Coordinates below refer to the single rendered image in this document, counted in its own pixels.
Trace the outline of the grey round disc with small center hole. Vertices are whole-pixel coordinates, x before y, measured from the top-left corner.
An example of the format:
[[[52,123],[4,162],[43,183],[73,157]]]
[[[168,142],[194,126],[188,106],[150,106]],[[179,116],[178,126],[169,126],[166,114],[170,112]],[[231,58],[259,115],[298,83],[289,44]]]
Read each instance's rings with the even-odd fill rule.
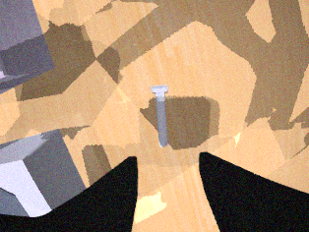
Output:
[[[13,193],[0,188],[0,214],[30,216]]]

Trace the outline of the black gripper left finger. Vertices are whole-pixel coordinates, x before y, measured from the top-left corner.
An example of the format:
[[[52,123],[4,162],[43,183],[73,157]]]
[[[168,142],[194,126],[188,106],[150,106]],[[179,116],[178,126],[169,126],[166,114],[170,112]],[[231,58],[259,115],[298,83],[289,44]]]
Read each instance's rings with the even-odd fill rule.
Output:
[[[138,159],[128,155],[93,185],[47,214],[0,214],[0,232],[132,232],[138,194]]]

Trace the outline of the grey steel pin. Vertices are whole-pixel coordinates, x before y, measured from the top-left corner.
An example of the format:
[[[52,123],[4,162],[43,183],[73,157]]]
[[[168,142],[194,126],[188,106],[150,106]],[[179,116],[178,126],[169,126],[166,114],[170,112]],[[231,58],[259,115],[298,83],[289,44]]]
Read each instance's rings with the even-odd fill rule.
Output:
[[[151,92],[154,92],[155,95],[159,147],[167,147],[165,92],[168,89],[167,85],[151,86]]]

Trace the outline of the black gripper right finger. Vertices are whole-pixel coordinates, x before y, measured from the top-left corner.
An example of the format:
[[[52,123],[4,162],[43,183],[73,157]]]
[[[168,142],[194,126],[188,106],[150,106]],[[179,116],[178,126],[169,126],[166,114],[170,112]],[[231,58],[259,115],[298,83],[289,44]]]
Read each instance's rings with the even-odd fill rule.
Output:
[[[294,190],[208,151],[199,171],[220,232],[309,232],[309,193]]]

